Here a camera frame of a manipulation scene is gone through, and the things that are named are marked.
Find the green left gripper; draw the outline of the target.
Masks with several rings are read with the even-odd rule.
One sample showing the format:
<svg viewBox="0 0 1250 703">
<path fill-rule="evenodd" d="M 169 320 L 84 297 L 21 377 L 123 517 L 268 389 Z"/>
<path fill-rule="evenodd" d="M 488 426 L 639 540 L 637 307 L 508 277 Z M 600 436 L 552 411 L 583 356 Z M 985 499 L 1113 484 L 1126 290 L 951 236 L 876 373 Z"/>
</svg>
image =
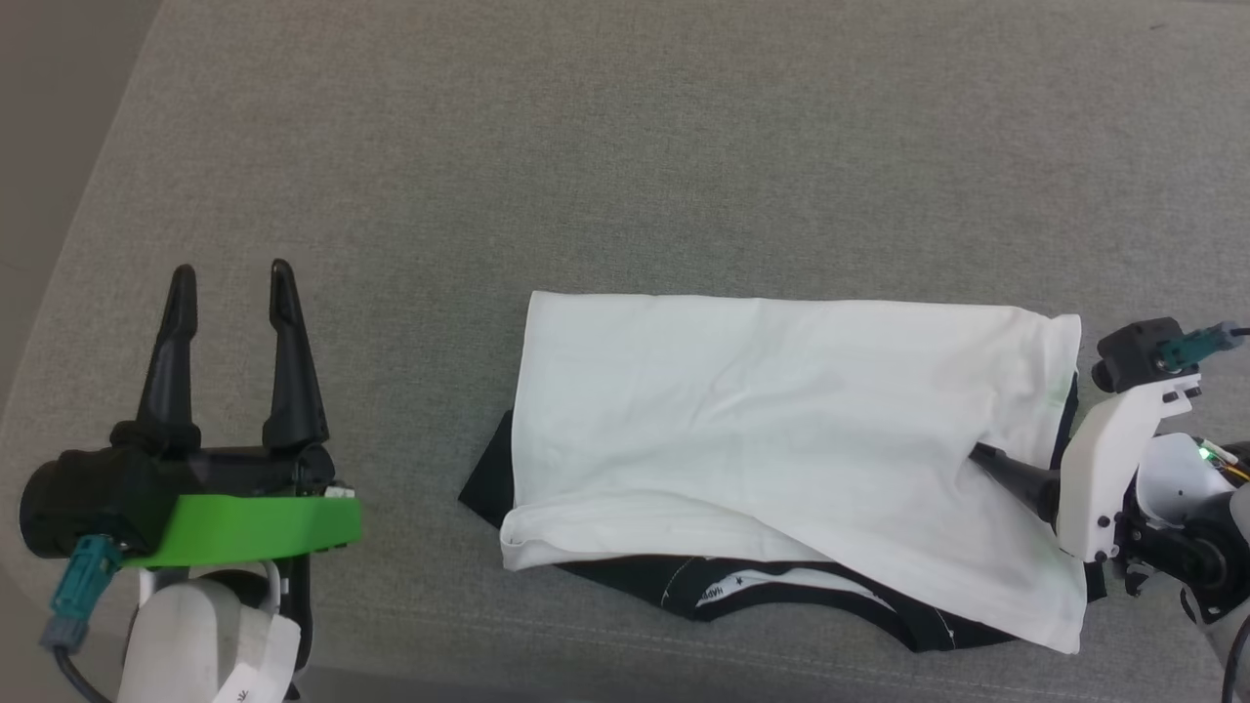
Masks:
<svg viewBox="0 0 1250 703">
<path fill-rule="evenodd" d="M 135 492 L 161 520 L 152 545 L 119 538 L 125 568 L 191 568 L 282 560 L 339 549 L 362 537 L 362 504 L 336 480 L 324 447 L 329 423 L 292 266 L 270 268 L 275 374 L 262 447 L 190 449 L 190 344 L 199 325 L 192 266 L 175 266 L 138 408 L 112 427 L 115 448 L 138 449 L 152 482 Z M 294 452 L 270 452 L 294 450 Z"/>
</svg>

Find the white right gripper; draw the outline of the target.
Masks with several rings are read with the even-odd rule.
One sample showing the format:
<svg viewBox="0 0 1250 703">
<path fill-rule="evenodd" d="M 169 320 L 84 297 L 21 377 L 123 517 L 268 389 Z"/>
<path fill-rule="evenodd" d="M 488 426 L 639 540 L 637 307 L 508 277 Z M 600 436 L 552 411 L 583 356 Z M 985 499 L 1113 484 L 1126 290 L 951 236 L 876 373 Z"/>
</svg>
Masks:
<svg viewBox="0 0 1250 703">
<path fill-rule="evenodd" d="M 1094 563 L 1111 558 L 1112 528 L 1100 520 L 1121 512 L 1125 492 L 1160 423 L 1192 409 L 1202 375 L 1152 382 L 1098 403 L 1074 432 L 1060 472 L 1030 467 L 1002 449 L 978 443 L 970 459 L 1032 515 L 1058 522 L 1058 540 L 1068 555 Z"/>
</svg>

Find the white and black long-sleeve shirt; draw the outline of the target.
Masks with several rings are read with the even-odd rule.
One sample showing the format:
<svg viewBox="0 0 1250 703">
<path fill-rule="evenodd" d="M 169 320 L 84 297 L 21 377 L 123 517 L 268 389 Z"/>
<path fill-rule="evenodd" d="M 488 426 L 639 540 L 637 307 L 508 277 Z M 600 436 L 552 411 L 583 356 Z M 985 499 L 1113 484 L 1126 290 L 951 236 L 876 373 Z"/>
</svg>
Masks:
<svg viewBox="0 0 1250 703">
<path fill-rule="evenodd" d="M 809 603 L 910 650 L 1074 654 L 1102 582 L 972 453 L 1052 467 L 1081 336 L 1014 306 L 536 291 L 460 500 L 506 569 L 690 620 Z"/>
</svg>

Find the grey fabric sofa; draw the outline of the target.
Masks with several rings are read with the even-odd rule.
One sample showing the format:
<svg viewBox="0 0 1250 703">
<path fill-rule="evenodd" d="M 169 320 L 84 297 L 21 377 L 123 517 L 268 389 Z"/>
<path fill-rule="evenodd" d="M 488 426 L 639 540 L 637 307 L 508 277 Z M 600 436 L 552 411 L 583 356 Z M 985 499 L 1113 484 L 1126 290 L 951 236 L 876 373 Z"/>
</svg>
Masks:
<svg viewBox="0 0 1250 703">
<path fill-rule="evenodd" d="M 1250 323 L 1250 5 L 1180 0 L 166 0 L 0 424 L 0 564 L 40 464 L 138 409 L 171 271 L 192 413 L 255 444 L 269 266 L 298 276 L 362 540 L 312 558 L 320 667 L 626 703 L 1216 703 L 1152 582 L 1081 650 L 912 654 L 856 617 L 696 624 L 510 573 L 458 502 L 535 290 L 999 304 Z"/>
</svg>

